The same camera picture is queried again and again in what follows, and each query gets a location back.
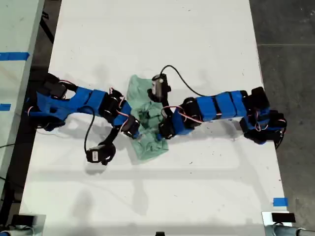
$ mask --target green towel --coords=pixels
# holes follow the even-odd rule
[[[140,137],[131,140],[131,144],[140,160],[148,160],[168,151],[165,139],[157,140],[158,124],[162,121],[162,104],[150,100],[148,89],[152,88],[152,80],[141,79],[133,75],[129,81],[127,101],[132,107],[131,114],[141,125]]]

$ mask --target cable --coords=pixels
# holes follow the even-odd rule
[[[60,82],[65,82],[65,83],[68,83],[68,84],[71,84],[71,85],[75,85],[73,82],[70,82],[68,80],[59,80],[58,83]]]
[[[125,114],[125,113],[122,113],[122,112],[120,112],[120,111],[118,111],[118,110],[116,110],[116,112],[117,112],[118,114],[124,116],[124,117],[127,117],[127,119],[125,120],[125,122],[122,124],[122,126],[121,126],[120,129],[119,129],[119,132],[121,132],[123,126],[127,123],[128,119],[129,119],[129,115],[127,115],[127,114]]]
[[[88,139],[88,135],[89,135],[90,129],[91,129],[93,123],[94,123],[95,111],[90,106],[83,106],[83,107],[80,108],[80,110],[83,109],[83,108],[89,108],[92,111],[92,114],[93,114],[92,121],[91,121],[91,123],[90,123],[90,125],[88,127],[87,133],[86,133],[85,138],[84,138],[84,152],[85,152],[85,154],[87,154],[88,153],[88,151],[87,151],[87,139]]]
[[[13,146],[13,145],[15,145],[15,143],[14,143],[14,144],[7,144],[7,145],[0,146],[0,148],[4,148],[4,147],[8,147],[8,146]]]
[[[278,120],[278,121],[283,121],[283,122],[285,122],[286,123],[286,119],[280,119],[280,120]],[[285,134],[285,132],[286,132],[286,127],[283,129],[283,131],[282,131],[282,135],[281,135],[281,138],[280,138],[280,140],[279,140],[279,142],[277,143],[277,145],[276,145],[276,149],[280,146],[280,144],[282,143],[282,141],[283,141],[283,139],[284,139],[284,134]]]
[[[16,186],[18,186],[18,187],[24,189],[23,186],[21,186],[21,185],[15,183],[15,182],[12,182],[12,181],[10,181],[10,180],[8,180],[8,179],[6,179],[6,178],[3,178],[3,177],[0,176],[0,179],[4,180],[5,182],[12,183],[13,185],[16,185]]]
[[[184,112],[184,114],[183,114],[183,113],[180,113],[180,112],[178,112],[178,114],[180,114],[181,116],[185,117],[184,122],[186,121],[186,119],[190,119],[190,120],[195,121],[195,122],[200,123],[200,124],[204,123],[204,122],[201,121],[201,120],[198,120],[198,119],[192,118],[192,117],[190,117],[190,116],[187,116],[187,115],[185,114],[184,109],[183,109],[182,107],[180,107],[180,106],[165,106],[165,107],[163,107],[163,108],[161,109],[161,114],[162,114],[162,116],[163,116],[162,111],[163,111],[165,108],[179,108],[179,109],[182,109],[183,112]]]
[[[168,67],[171,67],[171,68],[173,68],[173,69],[176,71],[176,73],[177,73],[178,76],[181,78],[181,80],[184,82],[184,84],[185,84],[192,92],[194,92],[195,94],[197,94],[197,95],[199,95],[199,96],[202,96],[202,97],[205,96],[205,95],[199,94],[199,93],[197,93],[195,90],[193,90],[193,89],[186,83],[186,81],[183,79],[183,77],[181,76],[181,74],[179,73],[179,71],[178,71],[175,67],[173,67],[172,65],[166,65],[165,67],[163,67],[163,69],[161,70],[160,75],[161,75],[161,74],[163,73],[163,71],[164,71],[166,68],[168,68]]]

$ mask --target red wire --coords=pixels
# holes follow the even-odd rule
[[[180,113],[180,112],[178,112],[178,114],[180,114],[181,116],[185,117],[184,122],[186,121],[186,119],[190,119],[190,120],[195,121],[195,122],[200,123],[200,124],[203,123],[203,122],[200,121],[200,120],[197,120],[197,119],[194,119],[194,118],[192,118],[192,117],[190,117],[190,116],[187,116],[187,115],[185,114],[184,109],[183,109],[182,107],[180,107],[180,106],[165,106],[165,107],[162,108],[162,110],[165,109],[165,108],[179,108],[179,109],[182,109],[183,112],[184,112],[184,114],[183,114],[183,113]]]
[[[28,109],[28,116],[30,116],[30,110],[31,110],[32,108],[33,108],[33,106]]]

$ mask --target black cable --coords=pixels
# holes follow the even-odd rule
[[[90,123],[90,126],[88,127],[87,133],[86,133],[85,138],[84,138],[84,152],[85,152],[85,154],[87,154],[88,153],[88,151],[87,151],[87,139],[88,139],[88,135],[89,135],[90,129],[91,129],[91,127],[93,125],[93,122],[94,122],[94,119],[95,119],[95,111],[90,106],[83,106],[83,107],[80,108],[80,110],[83,109],[83,108],[89,108],[92,111],[92,114],[93,114],[92,121]]]
[[[1,177],[1,176],[0,176],[0,179],[2,179],[2,180],[4,180],[4,181],[6,181],[6,182],[8,182],[8,183],[12,183],[13,185],[16,185],[16,186],[18,186],[18,187],[20,187],[20,188],[24,189],[24,187],[23,187],[23,186],[21,186],[21,185],[19,185],[19,184],[17,184],[17,183],[14,183],[14,182],[12,182],[12,181],[10,181],[10,180],[6,179],[6,178],[3,178],[3,177]]]
[[[15,143],[13,143],[13,144],[7,144],[7,145],[3,145],[3,146],[0,146],[0,148],[4,148],[4,147],[8,147],[8,146],[12,146],[12,145],[15,145]]]
[[[283,129],[283,133],[282,133],[282,136],[281,136],[281,138],[280,138],[280,140],[279,140],[279,142],[277,143],[277,145],[276,145],[276,149],[280,146],[280,144],[282,143],[282,141],[283,141],[283,139],[284,139],[284,134],[285,134],[285,132],[286,132],[286,125],[287,125],[287,122],[286,122],[286,119],[283,119],[284,121],[285,121],[285,128]]]
[[[184,84],[185,84],[192,92],[194,92],[195,94],[197,94],[197,95],[199,95],[199,96],[202,96],[202,97],[205,96],[205,95],[199,94],[199,93],[197,93],[195,90],[193,90],[193,89],[186,83],[186,81],[183,79],[183,77],[181,76],[181,74],[179,73],[179,71],[178,71],[175,67],[173,67],[172,65],[166,65],[165,67],[163,67],[163,69],[161,70],[161,73],[160,73],[160,74],[162,74],[163,71],[164,71],[166,68],[168,68],[168,67],[171,67],[171,68],[173,68],[173,69],[176,71],[176,73],[177,73],[178,76],[181,78],[181,80],[184,82]]]
[[[282,143],[282,141],[283,141],[283,139],[284,139],[284,133],[285,133],[285,131],[286,131],[286,128],[284,128],[283,129],[283,134],[282,134],[282,136],[281,136],[281,139],[280,139],[280,141],[277,143],[277,145],[276,145],[276,149],[280,146],[280,144]]]

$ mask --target crumpled fabric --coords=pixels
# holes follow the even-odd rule
[[[132,107],[131,114],[140,121],[140,136],[131,140],[138,159],[148,160],[168,151],[166,140],[157,140],[158,124],[162,121],[162,104],[150,100],[148,89],[152,80],[133,75],[129,81],[127,101]]]

